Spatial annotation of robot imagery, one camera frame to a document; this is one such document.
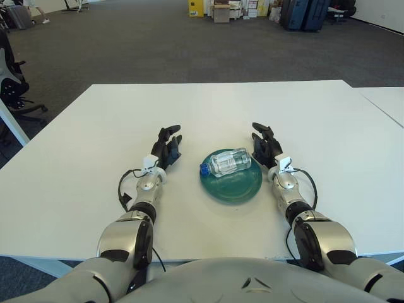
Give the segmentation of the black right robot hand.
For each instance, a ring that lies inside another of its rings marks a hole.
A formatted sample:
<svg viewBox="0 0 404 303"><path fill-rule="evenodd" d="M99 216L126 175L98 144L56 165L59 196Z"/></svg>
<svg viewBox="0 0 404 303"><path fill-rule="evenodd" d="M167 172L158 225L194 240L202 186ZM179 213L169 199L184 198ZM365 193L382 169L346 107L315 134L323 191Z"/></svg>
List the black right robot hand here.
<svg viewBox="0 0 404 303"><path fill-rule="evenodd" d="M252 127L261 135L252 133L253 158L268 169L275 167L275 157L283 153L280 143L275 139L269 126L253 122Z"/></svg>

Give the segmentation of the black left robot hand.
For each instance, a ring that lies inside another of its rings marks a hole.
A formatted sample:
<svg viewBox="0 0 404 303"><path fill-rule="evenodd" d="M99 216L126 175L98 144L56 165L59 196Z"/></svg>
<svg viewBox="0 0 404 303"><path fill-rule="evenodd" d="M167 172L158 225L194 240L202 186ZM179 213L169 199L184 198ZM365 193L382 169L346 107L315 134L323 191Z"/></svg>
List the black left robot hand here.
<svg viewBox="0 0 404 303"><path fill-rule="evenodd" d="M182 141L182 136L174 136L180 129L180 125L174 125L160 130L158 140L151 150L151 154L158 157L157 167L166 170L181 156L179 144Z"/></svg>

